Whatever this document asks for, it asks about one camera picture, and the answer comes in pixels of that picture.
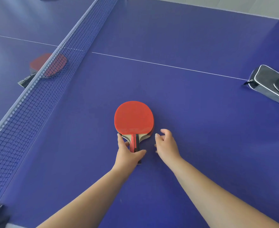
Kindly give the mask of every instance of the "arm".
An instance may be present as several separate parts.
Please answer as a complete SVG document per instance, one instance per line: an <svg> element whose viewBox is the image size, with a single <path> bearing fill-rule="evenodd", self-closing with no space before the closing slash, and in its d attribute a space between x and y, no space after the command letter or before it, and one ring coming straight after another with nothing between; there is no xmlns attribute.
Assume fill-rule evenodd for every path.
<svg viewBox="0 0 279 228"><path fill-rule="evenodd" d="M146 153L145 150L131 153L128 145L118 134L119 149L113 168L37 228L98 227L123 183Z"/></svg>
<svg viewBox="0 0 279 228"><path fill-rule="evenodd" d="M172 170L210 228L279 228L279 224L224 190L183 160L169 130L155 134L157 153Z"/></svg>

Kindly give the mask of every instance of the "table tennis paddle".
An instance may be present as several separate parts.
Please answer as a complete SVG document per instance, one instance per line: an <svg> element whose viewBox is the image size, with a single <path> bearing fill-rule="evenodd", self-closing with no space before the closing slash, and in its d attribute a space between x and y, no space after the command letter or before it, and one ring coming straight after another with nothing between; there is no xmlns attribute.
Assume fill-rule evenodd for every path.
<svg viewBox="0 0 279 228"><path fill-rule="evenodd" d="M123 138L130 144L130 151L140 150L139 143L149 138L154 129L154 118L150 108L139 101L121 104L114 116L114 125Z"/></svg>
<svg viewBox="0 0 279 228"><path fill-rule="evenodd" d="M31 75L19 81L18 84L22 87L26 88L30 81L35 77L37 72L42 68L42 66L46 63L46 61L50 58L51 53L45 53L40 57L36 58L34 61L30 63L30 72ZM46 72L42 76L42 78L51 78L58 74L68 62L67 58L62 54L58 54L54 61L47 68Z"/></svg>

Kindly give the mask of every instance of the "net mesh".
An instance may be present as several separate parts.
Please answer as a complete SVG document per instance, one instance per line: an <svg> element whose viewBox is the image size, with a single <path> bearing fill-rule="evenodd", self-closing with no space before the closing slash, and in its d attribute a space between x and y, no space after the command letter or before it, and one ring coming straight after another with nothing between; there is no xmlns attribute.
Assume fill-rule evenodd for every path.
<svg viewBox="0 0 279 228"><path fill-rule="evenodd" d="M97 0L0 129L0 196L55 107L117 0ZM51 78L44 74L64 68Z"/></svg>

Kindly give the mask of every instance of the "red and black paddle handle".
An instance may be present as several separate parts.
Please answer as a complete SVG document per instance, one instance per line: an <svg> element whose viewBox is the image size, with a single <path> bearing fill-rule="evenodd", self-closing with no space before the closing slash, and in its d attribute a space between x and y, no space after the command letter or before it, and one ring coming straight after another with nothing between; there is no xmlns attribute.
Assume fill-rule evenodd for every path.
<svg viewBox="0 0 279 228"><path fill-rule="evenodd" d="M130 151L132 153L140 151L138 134L131 134Z"/></svg>

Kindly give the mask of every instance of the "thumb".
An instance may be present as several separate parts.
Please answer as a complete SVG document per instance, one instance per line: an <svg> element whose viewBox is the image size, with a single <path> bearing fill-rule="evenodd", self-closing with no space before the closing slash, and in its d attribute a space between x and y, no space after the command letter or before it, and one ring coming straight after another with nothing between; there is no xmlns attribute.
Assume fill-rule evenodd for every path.
<svg viewBox="0 0 279 228"><path fill-rule="evenodd" d="M163 138L158 133L156 133L155 134L155 142L156 142L156 144L160 144L162 141L163 141Z"/></svg>
<svg viewBox="0 0 279 228"><path fill-rule="evenodd" d="M134 155L136 155L137 161L141 160L145 156L146 152L147 151L145 149L135 152Z"/></svg>

